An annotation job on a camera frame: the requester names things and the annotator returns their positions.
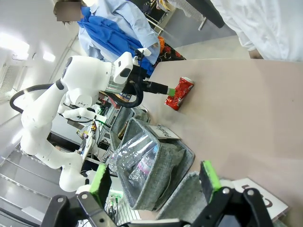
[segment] blue shirt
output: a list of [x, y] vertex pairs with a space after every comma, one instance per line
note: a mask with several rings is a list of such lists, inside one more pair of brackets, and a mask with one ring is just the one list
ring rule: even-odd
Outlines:
[[[115, 21], [121, 30], [151, 51], [151, 55], [146, 58], [151, 64], [156, 63], [160, 54], [158, 35], [152, 30], [145, 15], [136, 5], [126, 0], [98, 0], [90, 7], [90, 12], [94, 16]], [[118, 59], [119, 56], [92, 40], [84, 28], [80, 27], [78, 37], [88, 56], [111, 62]]]

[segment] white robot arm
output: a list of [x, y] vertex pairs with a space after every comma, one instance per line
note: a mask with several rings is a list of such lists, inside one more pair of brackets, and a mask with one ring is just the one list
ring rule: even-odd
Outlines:
[[[114, 63], [86, 56], [70, 57], [61, 79], [23, 111], [21, 121], [25, 130], [21, 149], [29, 155], [36, 155], [51, 168], [62, 167], [59, 185], [63, 190], [77, 190], [85, 185], [86, 177], [80, 175], [82, 158], [79, 154], [61, 152], [46, 140], [57, 111], [64, 117], [80, 115], [93, 119], [96, 116], [97, 120], [105, 121], [103, 116], [86, 108], [96, 103], [99, 91], [119, 94], [132, 69], [133, 60], [128, 52]], [[65, 99], [80, 108], [64, 110]]]

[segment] cluttered desk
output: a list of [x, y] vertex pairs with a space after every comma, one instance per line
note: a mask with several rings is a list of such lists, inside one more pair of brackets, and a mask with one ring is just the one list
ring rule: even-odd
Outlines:
[[[300, 120], [303, 64], [258, 60], [171, 61], [160, 63], [151, 80], [145, 80], [141, 74], [145, 72], [138, 63], [144, 51], [147, 52], [138, 50], [135, 58], [125, 53], [114, 63], [73, 56], [64, 78], [24, 110], [22, 123], [27, 131], [21, 140], [22, 149], [52, 168], [63, 166], [60, 187], [70, 192], [77, 190], [72, 201], [60, 196], [52, 199], [42, 226], [67, 223], [74, 226], [84, 218], [93, 226], [116, 226], [113, 217], [104, 210], [111, 185], [108, 167], [99, 165], [89, 175], [80, 174], [83, 159], [93, 143], [93, 131], [82, 156], [63, 154], [51, 145], [35, 154], [33, 150], [37, 149], [29, 149], [47, 132], [43, 123], [51, 122], [56, 106], [67, 102], [63, 96], [68, 88], [71, 88], [68, 101], [74, 100], [81, 107], [63, 110], [64, 117], [76, 114], [104, 121], [102, 116], [83, 107], [91, 106], [100, 90], [107, 91], [108, 97], [127, 109], [143, 103], [148, 110], [131, 118], [116, 119], [120, 122], [119, 130], [128, 123], [124, 136], [117, 136], [112, 171], [116, 171], [121, 181], [129, 206], [148, 210], [140, 211], [142, 219], [154, 220], [156, 215], [160, 219], [152, 222], [153, 226], [176, 227], [188, 223], [218, 226], [225, 215], [235, 216], [241, 226], [269, 227], [285, 214], [293, 226], [302, 223], [301, 206], [293, 198], [295, 201], [303, 198], [301, 182], [297, 181], [302, 172], [299, 160], [303, 158], [298, 136], [303, 129]], [[108, 71], [112, 67], [116, 70], [111, 75]], [[84, 73], [91, 83], [81, 83]], [[94, 82], [100, 73], [107, 76], [107, 82]], [[136, 100], [122, 101], [113, 92], [136, 95]], [[31, 137], [35, 140], [28, 140], [38, 133], [39, 136]], [[246, 178], [251, 180], [249, 184], [236, 182]], [[275, 195], [276, 200], [265, 192]], [[73, 205], [80, 214], [74, 213]], [[286, 213], [288, 207], [293, 209]], [[162, 220], [166, 218], [180, 220]], [[124, 226], [145, 225], [146, 222]]]

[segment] workbench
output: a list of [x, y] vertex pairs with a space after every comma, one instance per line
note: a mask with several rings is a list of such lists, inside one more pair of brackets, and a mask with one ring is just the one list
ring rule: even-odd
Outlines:
[[[266, 60], [161, 62], [151, 81], [195, 82], [179, 111], [167, 96], [144, 94], [151, 122], [170, 128], [227, 179], [249, 177], [285, 202], [289, 226], [303, 223], [303, 63]], [[140, 211], [142, 219], [155, 212]]]

